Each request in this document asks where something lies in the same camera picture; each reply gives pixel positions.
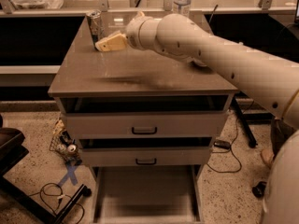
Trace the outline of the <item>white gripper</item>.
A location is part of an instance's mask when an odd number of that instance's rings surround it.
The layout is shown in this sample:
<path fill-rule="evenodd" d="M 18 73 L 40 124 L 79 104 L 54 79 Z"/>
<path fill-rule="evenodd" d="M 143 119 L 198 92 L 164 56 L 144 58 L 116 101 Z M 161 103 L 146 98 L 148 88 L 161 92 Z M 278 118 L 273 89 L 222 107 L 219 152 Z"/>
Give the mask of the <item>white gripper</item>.
<path fill-rule="evenodd" d="M 114 32 L 97 41 L 95 47 L 99 51 L 109 52 L 125 49 L 128 42 L 133 49 L 162 51 L 162 45 L 157 39 L 159 22 L 157 19 L 145 16 L 143 11 L 138 11 L 136 17 L 126 26 L 125 34 L 121 31 Z"/>

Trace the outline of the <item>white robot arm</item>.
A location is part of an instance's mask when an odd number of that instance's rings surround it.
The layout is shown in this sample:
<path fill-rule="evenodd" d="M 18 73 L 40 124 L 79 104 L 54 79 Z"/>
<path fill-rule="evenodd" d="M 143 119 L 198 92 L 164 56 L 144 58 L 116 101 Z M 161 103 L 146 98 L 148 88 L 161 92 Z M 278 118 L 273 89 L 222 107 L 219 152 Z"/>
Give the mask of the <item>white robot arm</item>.
<path fill-rule="evenodd" d="M 299 224 L 298 64 L 212 35 L 189 18 L 154 19 L 139 12 L 125 32 L 95 43 L 110 51 L 131 46 L 183 61 L 198 60 L 225 78 L 295 132 L 276 155 L 263 197 L 261 224 Z"/>

